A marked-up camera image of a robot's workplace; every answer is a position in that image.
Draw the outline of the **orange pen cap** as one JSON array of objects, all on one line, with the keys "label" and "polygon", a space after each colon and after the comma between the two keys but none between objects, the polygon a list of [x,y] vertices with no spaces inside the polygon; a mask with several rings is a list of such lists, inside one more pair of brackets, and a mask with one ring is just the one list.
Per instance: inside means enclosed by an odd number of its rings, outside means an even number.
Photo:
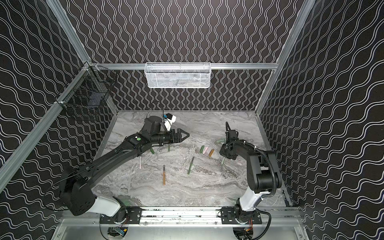
[{"label": "orange pen cap", "polygon": [[211,149],[211,151],[209,152],[209,157],[210,157],[210,158],[212,157],[214,151],[215,151],[214,149]]}]

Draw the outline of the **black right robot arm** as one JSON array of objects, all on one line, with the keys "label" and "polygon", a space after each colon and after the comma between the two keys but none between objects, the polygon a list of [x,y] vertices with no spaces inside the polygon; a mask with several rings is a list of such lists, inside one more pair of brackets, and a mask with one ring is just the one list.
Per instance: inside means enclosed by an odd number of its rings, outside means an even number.
[{"label": "black right robot arm", "polygon": [[248,188],[236,205],[242,212],[253,212],[265,198],[275,196],[282,186],[282,178],[276,156],[271,151],[263,151],[246,140],[239,138],[239,132],[226,122],[226,140],[220,155],[230,160],[242,157],[246,160]]}]

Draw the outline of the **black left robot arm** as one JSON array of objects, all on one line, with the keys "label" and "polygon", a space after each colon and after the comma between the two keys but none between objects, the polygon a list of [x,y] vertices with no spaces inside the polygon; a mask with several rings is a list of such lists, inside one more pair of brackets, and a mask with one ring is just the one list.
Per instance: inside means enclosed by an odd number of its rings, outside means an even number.
[{"label": "black left robot arm", "polygon": [[152,147],[178,144],[190,134],[180,128],[172,129],[176,117],[167,114],[161,118],[145,118],[140,131],[122,141],[115,149],[76,170],[64,174],[59,183],[59,198],[74,215],[96,213],[108,217],[117,217],[122,221],[126,206],[114,197],[103,197],[93,193],[92,189],[109,173],[124,163],[140,157]]}]

